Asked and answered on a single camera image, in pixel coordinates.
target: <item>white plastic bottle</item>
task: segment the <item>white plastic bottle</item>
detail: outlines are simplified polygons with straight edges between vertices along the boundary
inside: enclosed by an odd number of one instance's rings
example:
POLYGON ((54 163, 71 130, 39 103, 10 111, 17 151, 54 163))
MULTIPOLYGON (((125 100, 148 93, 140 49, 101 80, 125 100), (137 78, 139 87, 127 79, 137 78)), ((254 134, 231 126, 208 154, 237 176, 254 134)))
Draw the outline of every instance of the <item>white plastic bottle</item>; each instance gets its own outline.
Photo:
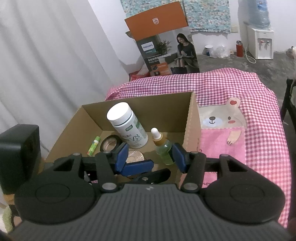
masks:
POLYGON ((138 149, 147 143, 148 135, 128 103, 112 106, 107 119, 131 148, 138 149))
POLYGON ((151 129, 151 133, 153 136, 153 142, 155 144, 155 150, 158 155, 163 160, 163 163, 166 165, 174 164, 173 160, 168 153, 172 148, 172 143, 166 139, 161 132, 159 132, 156 128, 151 129))

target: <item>roll of tape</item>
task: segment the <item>roll of tape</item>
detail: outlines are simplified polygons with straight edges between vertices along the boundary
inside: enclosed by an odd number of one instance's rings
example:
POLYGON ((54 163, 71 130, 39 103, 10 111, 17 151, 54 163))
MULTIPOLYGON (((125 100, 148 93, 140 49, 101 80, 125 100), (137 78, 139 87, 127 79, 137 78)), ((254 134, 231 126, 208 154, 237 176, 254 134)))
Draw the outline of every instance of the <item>roll of tape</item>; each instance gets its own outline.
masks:
POLYGON ((100 151, 113 151, 120 146, 122 140, 117 135, 111 135, 105 138, 100 145, 100 151))

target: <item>white curtain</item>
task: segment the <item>white curtain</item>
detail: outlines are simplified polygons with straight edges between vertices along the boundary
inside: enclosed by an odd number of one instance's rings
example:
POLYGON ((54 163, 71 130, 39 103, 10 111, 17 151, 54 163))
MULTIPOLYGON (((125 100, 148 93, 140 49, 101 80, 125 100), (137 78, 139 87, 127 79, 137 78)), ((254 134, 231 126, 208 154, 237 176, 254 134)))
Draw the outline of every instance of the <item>white curtain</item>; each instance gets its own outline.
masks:
POLYGON ((0 0, 0 133, 39 125, 46 157, 81 105, 127 81, 88 0, 0 0))

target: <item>bear ear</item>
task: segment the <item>bear ear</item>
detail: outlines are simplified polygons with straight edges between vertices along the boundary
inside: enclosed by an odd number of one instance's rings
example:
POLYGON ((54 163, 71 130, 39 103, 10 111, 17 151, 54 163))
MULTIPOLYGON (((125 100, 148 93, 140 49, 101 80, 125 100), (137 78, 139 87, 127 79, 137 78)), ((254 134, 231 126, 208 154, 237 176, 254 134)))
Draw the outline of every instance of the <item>bear ear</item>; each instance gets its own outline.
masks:
POLYGON ((240 99, 239 98, 229 98, 228 100, 227 100, 227 103, 226 103, 227 105, 230 105, 230 106, 232 106, 232 107, 236 107, 236 108, 238 108, 239 107, 239 105, 240 105, 240 99))

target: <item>electrical outlet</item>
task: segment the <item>electrical outlet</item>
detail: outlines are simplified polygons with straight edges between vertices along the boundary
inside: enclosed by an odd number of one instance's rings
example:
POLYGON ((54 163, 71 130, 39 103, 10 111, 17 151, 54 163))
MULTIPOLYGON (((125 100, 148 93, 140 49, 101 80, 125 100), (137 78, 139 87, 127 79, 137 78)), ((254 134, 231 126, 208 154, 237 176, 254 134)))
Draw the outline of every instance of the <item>electrical outlet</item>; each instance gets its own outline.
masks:
POLYGON ((232 33, 238 33, 239 32, 239 27, 237 25, 232 25, 231 26, 231 32, 232 33))

